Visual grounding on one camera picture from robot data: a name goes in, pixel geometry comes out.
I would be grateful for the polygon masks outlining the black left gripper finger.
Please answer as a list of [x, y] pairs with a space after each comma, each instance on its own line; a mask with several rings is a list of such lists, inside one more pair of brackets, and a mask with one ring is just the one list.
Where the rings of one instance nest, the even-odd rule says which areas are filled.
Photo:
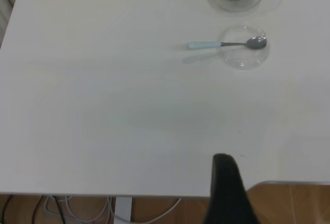
[[219, 153], [212, 158], [210, 200], [203, 223], [259, 223], [238, 165], [229, 154]]

